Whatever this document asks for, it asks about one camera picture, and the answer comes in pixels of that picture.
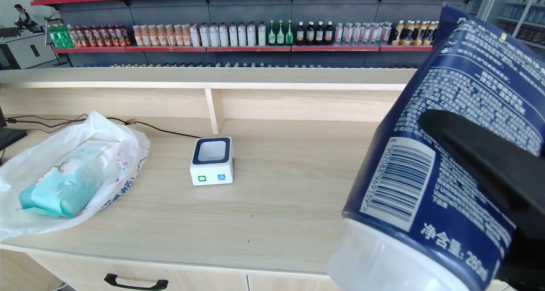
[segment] white plastic bag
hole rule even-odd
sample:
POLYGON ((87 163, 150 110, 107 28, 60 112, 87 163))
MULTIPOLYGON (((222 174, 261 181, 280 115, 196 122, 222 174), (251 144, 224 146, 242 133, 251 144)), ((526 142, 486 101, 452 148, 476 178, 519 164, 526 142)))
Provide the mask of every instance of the white plastic bag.
POLYGON ((89 219, 130 188, 148 156, 149 146, 150 141, 142 132, 114 124, 93 111, 83 124, 69 126, 39 145, 22 151, 0 167, 0 240, 65 229, 89 219), (105 182, 73 219, 21 210, 19 194, 47 173, 58 159, 88 139, 119 143, 121 169, 117 178, 105 182))

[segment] person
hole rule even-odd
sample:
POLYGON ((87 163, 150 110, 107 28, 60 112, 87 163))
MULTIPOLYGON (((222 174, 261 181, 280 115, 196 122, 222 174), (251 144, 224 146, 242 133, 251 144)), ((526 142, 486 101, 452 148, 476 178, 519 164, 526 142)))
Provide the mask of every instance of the person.
POLYGON ((37 27, 37 23, 32 19, 27 10, 23 9, 21 4, 16 4, 14 7, 19 12, 19 20, 14 23, 19 29, 33 30, 37 27))

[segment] white desk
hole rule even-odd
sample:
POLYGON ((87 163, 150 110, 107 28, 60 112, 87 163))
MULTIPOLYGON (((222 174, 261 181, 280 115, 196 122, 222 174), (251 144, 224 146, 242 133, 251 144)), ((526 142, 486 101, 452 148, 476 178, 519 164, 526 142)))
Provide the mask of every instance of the white desk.
POLYGON ((55 59, 53 49, 45 44, 44 33, 0 39, 0 50, 11 69, 26 69, 55 59))

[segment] counter top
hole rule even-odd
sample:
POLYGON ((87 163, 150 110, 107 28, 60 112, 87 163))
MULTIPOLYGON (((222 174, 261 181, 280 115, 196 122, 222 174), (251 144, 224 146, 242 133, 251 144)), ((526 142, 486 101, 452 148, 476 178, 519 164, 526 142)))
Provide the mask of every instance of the counter top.
POLYGON ((321 89, 401 91, 416 69, 47 68, 4 70, 3 88, 321 89))
POLYGON ((31 33, 29 35, 22 35, 20 37, 0 38, 0 44, 7 44, 9 42, 15 42, 16 40, 38 37, 40 35, 45 35, 45 33, 31 33))
MULTIPOLYGON (((209 135, 208 120, 144 121, 209 135)), ((8 239, 2 248, 116 260, 324 274, 344 233, 341 210, 377 123, 226 120, 234 183, 195 187, 195 140, 148 134, 148 160, 130 190, 76 227, 8 239)), ((48 135, 31 131, 13 157, 48 135)))

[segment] white bottle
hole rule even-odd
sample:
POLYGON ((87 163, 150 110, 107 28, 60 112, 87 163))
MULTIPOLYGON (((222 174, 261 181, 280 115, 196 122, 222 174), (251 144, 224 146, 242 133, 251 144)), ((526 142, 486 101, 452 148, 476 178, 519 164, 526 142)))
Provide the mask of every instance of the white bottle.
POLYGON ((343 29, 343 44, 344 45, 350 45, 350 40, 352 40, 353 31, 354 31, 354 28, 352 27, 352 23, 345 23, 344 29, 343 29))
POLYGON ((201 42, 203 47, 210 46, 210 30, 208 29, 206 23, 202 23, 202 25, 199 27, 199 33, 201 34, 201 42))
POLYGON ((246 46, 246 26, 244 23, 240 23, 238 26, 239 33, 239 46, 246 46))
POLYGON ((342 23, 337 23, 337 27, 335 27, 335 45, 341 44, 342 29, 342 23))
POLYGON ((382 37, 383 37, 383 30, 384 29, 384 23, 379 23, 378 24, 378 29, 376 31, 376 41, 380 42, 382 40, 382 37))
POLYGON ((375 23, 375 33, 374 33, 375 36, 373 38, 374 43, 378 42, 381 34, 382 34, 382 26, 380 25, 380 23, 375 23))
POLYGON ((191 34, 191 42, 193 43, 193 47, 201 46, 201 40, 199 40, 199 30, 197 28, 197 25, 192 23, 189 26, 189 33, 191 34))
POLYGON ((267 27, 264 21, 261 21, 259 27, 257 27, 257 44, 259 46, 267 44, 267 27))
POLYGON ((231 46, 238 46, 237 26, 235 25, 235 23, 231 23, 229 25, 229 41, 231 43, 231 46))
POLYGON ((361 41, 361 23, 354 23, 354 33, 352 35, 352 44, 358 45, 361 41))
POLYGON ((220 32, 216 23, 210 26, 210 46, 218 47, 220 45, 220 32))
POLYGON ((362 35, 361 35, 361 43, 363 45, 368 45, 369 44, 369 37, 370 37, 370 34, 371 34, 371 27, 370 27, 370 23, 365 23, 364 24, 365 26, 362 27, 362 35))
POLYGON ((392 23, 387 23, 387 25, 386 25, 386 34, 382 38, 382 41, 384 43, 388 42, 388 39, 390 38, 390 33, 392 33, 392 23))
POLYGON ((227 32, 225 23, 221 23, 220 25, 220 44, 222 47, 229 46, 229 33, 227 32))
POLYGON ((375 30, 375 23, 371 23, 370 26, 369 26, 369 39, 368 39, 369 44, 373 44, 375 31, 376 31, 375 30))
POLYGON ((246 33, 248 35, 248 46, 255 46, 255 25, 253 21, 250 21, 246 27, 246 33))

